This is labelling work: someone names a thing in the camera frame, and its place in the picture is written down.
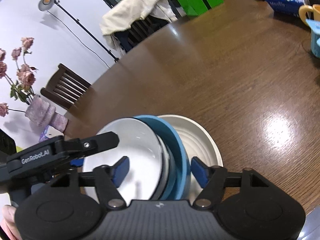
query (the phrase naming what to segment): artificial rose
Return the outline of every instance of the artificial rose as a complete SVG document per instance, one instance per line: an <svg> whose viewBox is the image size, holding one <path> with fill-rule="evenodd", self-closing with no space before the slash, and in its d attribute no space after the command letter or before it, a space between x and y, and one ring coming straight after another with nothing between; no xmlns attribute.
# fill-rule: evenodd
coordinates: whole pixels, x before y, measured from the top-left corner
<svg viewBox="0 0 320 240"><path fill-rule="evenodd" d="M17 73L18 79L21 81L23 89L28 90L30 86L36 81L35 75L32 72L20 72Z"/></svg>
<svg viewBox="0 0 320 240"><path fill-rule="evenodd" d="M0 79L5 76L5 72L7 71L7 64L3 61L0 61Z"/></svg>
<svg viewBox="0 0 320 240"><path fill-rule="evenodd" d="M33 40L34 38L32 37L24 37L24 38L21 38L21 41L22 41L22 46L24 47L24 51L30 49L30 47L32 46L33 44Z"/></svg>
<svg viewBox="0 0 320 240"><path fill-rule="evenodd" d="M6 54L5 50L4 49L0 49L0 61L4 60L5 54Z"/></svg>
<svg viewBox="0 0 320 240"><path fill-rule="evenodd" d="M18 60L18 57L21 55L21 47L13 49L11 56L12 60Z"/></svg>
<svg viewBox="0 0 320 240"><path fill-rule="evenodd" d="M0 116L5 117L6 114L9 114L9 109L7 103L0 104Z"/></svg>
<svg viewBox="0 0 320 240"><path fill-rule="evenodd" d="M20 72L28 72L31 71L30 66L28 64L21 65Z"/></svg>

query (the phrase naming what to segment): bowl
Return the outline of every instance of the bowl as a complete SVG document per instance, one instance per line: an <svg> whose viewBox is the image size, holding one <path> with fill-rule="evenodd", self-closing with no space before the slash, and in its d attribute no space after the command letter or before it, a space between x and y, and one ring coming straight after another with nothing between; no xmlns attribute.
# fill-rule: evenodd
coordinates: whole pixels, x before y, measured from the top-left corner
<svg viewBox="0 0 320 240"><path fill-rule="evenodd" d="M177 131L190 160L192 157L197 156L207 166L223 166L217 145L201 125L192 119L180 115L166 114L159 117L170 123ZM199 186L196 178L191 175L191 186L188 195L191 204L201 191L202 188Z"/></svg>
<svg viewBox="0 0 320 240"><path fill-rule="evenodd" d="M157 137L162 148L162 172L161 172L161 177L160 177L158 186L154 191L151 197L151 200L158 200L162 195L162 192L164 191L165 186L167 185L167 181L169 177L169 168L170 168L170 164L169 164L170 156L169 156L168 150L163 140L159 136Z"/></svg>
<svg viewBox="0 0 320 240"><path fill-rule="evenodd" d="M121 157L128 156L130 168L118 188L127 204L132 199L148 200L154 194L162 174L162 147L154 131L135 118L112 121L98 134L113 131L119 136L118 147L91 155L84 159L83 172L107 164L114 165ZM98 200L94 187L85 188L87 195Z"/></svg>
<svg viewBox="0 0 320 240"><path fill-rule="evenodd" d="M160 197L160 200L168 200L168 197L172 192L172 189L176 183L176 178L177 178L176 163L174 161L173 154L169 146L166 146L166 148L169 153L169 175L168 175L167 185L165 186L165 189Z"/></svg>
<svg viewBox="0 0 320 240"><path fill-rule="evenodd" d="M139 115L135 118L151 127L172 152L176 164L176 183L167 199L179 200L187 198L190 188L190 164L178 133L167 121L157 116Z"/></svg>

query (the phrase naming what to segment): wooden chair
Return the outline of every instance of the wooden chair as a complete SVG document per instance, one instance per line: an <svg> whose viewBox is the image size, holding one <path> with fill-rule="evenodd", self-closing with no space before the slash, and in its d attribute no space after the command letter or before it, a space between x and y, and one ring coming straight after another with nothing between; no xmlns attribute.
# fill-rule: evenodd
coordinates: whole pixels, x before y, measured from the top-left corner
<svg viewBox="0 0 320 240"><path fill-rule="evenodd" d="M41 88L40 93L68 110L91 84L61 63L58 68L58 71L48 81L47 86Z"/></svg>

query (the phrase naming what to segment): cable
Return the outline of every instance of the cable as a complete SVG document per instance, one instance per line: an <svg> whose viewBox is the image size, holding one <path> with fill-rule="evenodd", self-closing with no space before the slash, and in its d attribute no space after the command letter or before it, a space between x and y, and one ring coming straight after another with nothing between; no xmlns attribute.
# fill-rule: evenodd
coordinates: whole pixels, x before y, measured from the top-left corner
<svg viewBox="0 0 320 240"><path fill-rule="evenodd" d="M63 24L88 50L90 50L90 51L92 51L94 54L96 54L96 55L98 56L98 58L101 59L101 60L107 65L108 68L110 68L110 67L108 66L108 64L107 64L102 58L100 58L97 53L95 53L92 49L88 48L88 47L78 38L78 36L75 35L75 34L72 32L72 30L70 30L69 27L64 24L64 22L63 22L62 20L60 20L57 16L55 16L55 15L52 14L51 12L49 12L49 11L47 11L47 12L50 13L52 16L54 16L57 20L59 20L60 22L62 22L62 24Z"/></svg>

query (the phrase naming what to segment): metal screw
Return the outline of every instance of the metal screw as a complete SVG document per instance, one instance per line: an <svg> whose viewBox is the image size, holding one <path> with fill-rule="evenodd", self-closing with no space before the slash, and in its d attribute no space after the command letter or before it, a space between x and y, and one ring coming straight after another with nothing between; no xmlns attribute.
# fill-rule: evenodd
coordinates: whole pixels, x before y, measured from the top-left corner
<svg viewBox="0 0 320 240"><path fill-rule="evenodd" d="M209 199L206 199L206 198L201 198L201 199L198 199L196 201L196 205L198 207L208 207L211 205L211 201Z"/></svg>
<svg viewBox="0 0 320 240"><path fill-rule="evenodd" d="M124 205L124 201L122 199L114 198L108 201L108 205L113 208L118 208Z"/></svg>

